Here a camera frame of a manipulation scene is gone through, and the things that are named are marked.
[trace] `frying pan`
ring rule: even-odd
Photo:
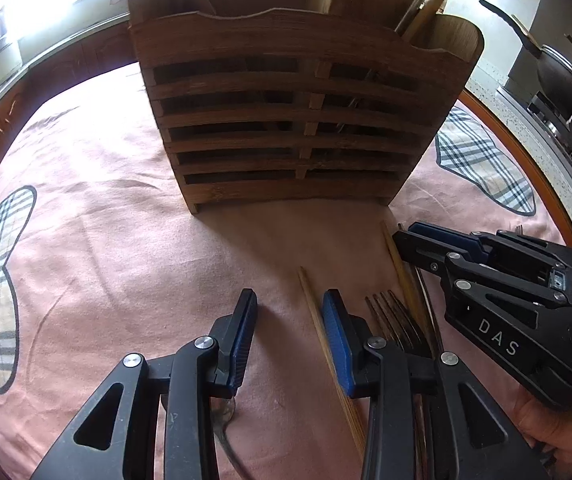
[[[479,3],[508,23],[524,48],[537,59],[537,76],[541,89],[564,120],[569,120],[572,115],[572,63],[549,45],[538,47],[503,10],[486,0],[479,0]],[[572,37],[569,34],[565,34],[565,37],[572,44]]]

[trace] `metal screw head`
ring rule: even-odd
[[[209,335],[203,335],[195,339],[195,346],[200,350],[205,350],[206,348],[210,348],[214,344],[215,340],[211,338]]]
[[[141,364],[141,355],[128,354],[126,357],[124,357],[123,363],[126,368],[134,368],[135,366],[139,366]]]
[[[457,357],[453,352],[444,352],[442,354],[442,363],[448,366],[454,366],[460,362],[460,358]]]
[[[378,350],[380,348],[384,348],[384,346],[386,346],[386,340],[383,337],[379,337],[379,336],[373,336],[373,337],[369,337],[368,341],[367,341],[368,346],[370,346],[371,348],[374,348],[375,350]]]

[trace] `fork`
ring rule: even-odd
[[[388,289],[386,293],[366,296],[366,305],[377,321],[384,339],[394,341],[404,352],[410,352],[422,357],[431,357],[431,347],[421,328],[413,319],[395,293]],[[415,407],[415,471],[416,479],[427,478],[428,472],[428,441],[426,431],[427,401],[420,394],[413,396]]]

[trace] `human hand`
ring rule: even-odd
[[[530,445],[539,440],[557,448],[556,478],[572,476],[572,412],[554,412],[520,386],[512,421]]]

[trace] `white container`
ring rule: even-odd
[[[21,68],[19,45],[6,36],[0,37],[0,85]]]

